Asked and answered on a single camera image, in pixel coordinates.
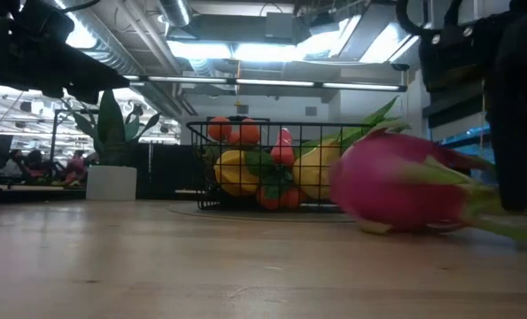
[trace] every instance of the green leaf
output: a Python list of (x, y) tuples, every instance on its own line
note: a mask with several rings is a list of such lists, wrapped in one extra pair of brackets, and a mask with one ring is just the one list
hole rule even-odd
[(103, 144), (126, 142), (120, 105), (110, 89), (104, 91), (97, 117), (97, 135)]
[(276, 169), (273, 158), (266, 152), (244, 151), (244, 162), (247, 170), (259, 177), (269, 175)]
[(394, 178), (400, 183), (411, 184), (476, 184), (469, 176), (445, 167), (431, 156), (427, 157), (424, 163), (403, 160)]
[(510, 237), (515, 241), (527, 242), (527, 227), (494, 222), (482, 217), (482, 215), (490, 214), (490, 212), (493, 212), (494, 215), (508, 215), (508, 212), (502, 208), (498, 211), (498, 207), (500, 208), (497, 199), (470, 200), (461, 214), (461, 219), (471, 227)]
[(83, 102), (80, 102), (80, 104), (82, 105), (82, 107), (84, 107), (84, 110), (86, 110), (86, 112), (88, 113), (88, 116), (89, 116), (89, 122), (92, 124), (92, 126), (95, 128), (96, 127), (96, 118), (94, 117), (94, 113), (92, 113), (89, 109), (89, 107), (87, 107), (85, 104), (83, 104)]
[(143, 135), (143, 133), (145, 133), (146, 131), (148, 131), (150, 128), (154, 127), (155, 125), (157, 125), (157, 123), (159, 123), (159, 120), (160, 120), (160, 116), (161, 116), (161, 113), (157, 113), (155, 115), (153, 115), (149, 121), (147, 122), (147, 124), (145, 125), (145, 128), (141, 131), (141, 133), (139, 133), (139, 135), (137, 135), (136, 139), (139, 140), (139, 138), (141, 138), (141, 136)]
[(72, 115), (74, 117), (74, 121), (76, 121), (76, 125), (78, 125), (78, 128), (82, 131), (82, 133), (96, 140), (97, 132), (92, 127), (92, 124), (90, 124), (85, 117), (79, 115), (78, 113), (73, 113)]
[(369, 132), (361, 139), (370, 138), (371, 136), (377, 136), (380, 133), (389, 131), (392, 133), (400, 133), (405, 129), (411, 129), (411, 126), (401, 120), (386, 120), (375, 125)]
[(100, 163), (110, 166), (127, 166), (131, 161), (131, 151), (136, 144), (122, 142), (117, 144), (105, 144), (100, 154)]
[(385, 118), (385, 115), (393, 108), (395, 105), (395, 102), (397, 101), (397, 98), (399, 96), (394, 97), (389, 103), (381, 107), (379, 110), (375, 111), (374, 113), (370, 114), (367, 118), (363, 120), (364, 124), (368, 125), (377, 125), (379, 122), (383, 121)]
[[(369, 132), (371, 127), (374, 127), (375, 125), (386, 120), (385, 115), (393, 108), (398, 97), (399, 96), (394, 97), (391, 101), (389, 101), (389, 103), (387, 103), (374, 113), (370, 114), (367, 118), (365, 118), (365, 120), (361, 122), (363, 124), (368, 125), (369, 127), (343, 128), (340, 130), (340, 132), (324, 136), (322, 138), (322, 141), (325, 141), (327, 139), (337, 139), (340, 141), (342, 150), (347, 150), (355, 142), (359, 141), (362, 137), (364, 137)], [(389, 120), (393, 121), (396, 120), (396, 118), (390, 118)], [(311, 150), (320, 145), (320, 143), (321, 139), (316, 139), (313, 141), (304, 142), (302, 145), (300, 145), (300, 147), (293, 147), (295, 157), (298, 159), (301, 156), (306, 155)]]
[(285, 175), (276, 172), (263, 178), (263, 196), (266, 199), (279, 199), (292, 186), (292, 183), (285, 179)]
[(102, 144), (97, 138), (94, 138), (94, 151), (96, 151), (100, 157), (104, 153), (104, 144)]
[(133, 115), (133, 112), (129, 113), (128, 116), (125, 118), (125, 125), (128, 125), (131, 122), (131, 115)]
[(125, 140), (131, 141), (139, 133), (139, 116), (125, 125)]

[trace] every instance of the fruit basket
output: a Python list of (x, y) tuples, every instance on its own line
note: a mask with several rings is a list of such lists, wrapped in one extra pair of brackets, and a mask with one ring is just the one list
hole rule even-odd
[(275, 122), (216, 117), (187, 124), (200, 209), (332, 211), (329, 168), (395, 99), (362, 123)]

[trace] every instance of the dragon fruit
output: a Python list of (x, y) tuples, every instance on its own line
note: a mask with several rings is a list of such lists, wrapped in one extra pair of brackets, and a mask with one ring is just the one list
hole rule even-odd
[(465, 226), (527, 240), (527, 230), (491, 222), (504, 214), (497, 191), (450, 167), (493, 170), (491, 163), (421, 138), (373, 128), (330, 170), (330, 197), (368, 232)]

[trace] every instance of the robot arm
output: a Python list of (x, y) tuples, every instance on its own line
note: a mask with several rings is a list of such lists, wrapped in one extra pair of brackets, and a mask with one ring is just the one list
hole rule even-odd
[(95, 104), (98, 92), (126, 88), (129, 81), (66, 44), (74, 23), (66, 16), (98, 0), (60, 10), (42, 0), (0, 0), (0, 85), (38, 89), (61, 98), (64, 89), (82, 102)]

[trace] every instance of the fluorescent light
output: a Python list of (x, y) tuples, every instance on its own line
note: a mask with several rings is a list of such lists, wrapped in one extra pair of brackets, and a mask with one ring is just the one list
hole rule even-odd
[(400, 47), (399, 30), (397, 25), (390, 23), (371, 43), (369, 49), (361, 57), (361, 63), (383, 63)]
[(359, 84), (359, 83), (324, 83), (324, 89), (364, 89), (364, 90), (386, 90), (398, 91), (398, 85), (378, 85), (378, 84)]
[(361, 89), (402, 91), (406, 86), (379, 85), (368, 83), (340, 83), (340, 82), (309, 82), (309, 81), (283, 81), (283, 80), (260, 80), (260, 79), (234, 79), (234, 78), (209, 78), (209, 77), (187, 77), (187, 76), (145, 76), (143, 81), (151, 82), (174, 82), (174, 83), (204, 83), (204, 84), (237, 84), (237, 85), (268, 85), (285, 87), (305, 87), (317, 89)]
[(352, 36), (353, 31), (355, 31), (355, 28), (358, 26), (358, 23), (361, 20), (360, 15), (353, 16), (345, 23), (345, 26), (342, 27), (342, 22), (340, 22), (340, 29), (343, 30), (342, 34), (338, 37), (337, 42), (331, 47), (330, 53), (328, 55), (329, 58), (337, 57), (340, 55), (342, 50), (344, 49), (345, 45), (348, 43), (348, 40), (350, 40), (350, 36)]
[[(54, 2), (61, 8), (65, 9), (66, 5), (62, 0), (54, 0)], [(68, 18), (74, 21), (74, 31), (66, 39), (66, 44), (73, 48), (78, 49), (91, 49), (96, 46), (97, 39), (88, 31), (88, 29), (82, 25), (82, 23), (76, 19), (71, 13), (67, 13)]]
[(178, 58), (231, 58), (225, 43), (181, 43), (167, 41), (168, 47)]
[(193, 76), (149, 76), (151, 82), (226, 84), (226, 79)]
[(294, 45), (243, 43), (234, 58), (252, 62), (291, 62), (301, 59)]
[(254, 80), (254, 79), (237, 79), (236, 83), (237, 84), (251, 84), (251, 85), (292, 86), (292, 87), (312, 87), (314, 86), (314, 82)]
[(419, 36), (415, 35), (413, 38), (411, 38), (411, 35), (407, 37), (407, 43), (403, 45), (400, 49), (395, 52), (390, 58), (389, 62), (395, 62), (398, 58), (400, 58), (405, 52), (407, 52), (411, 47), (419, 41)]

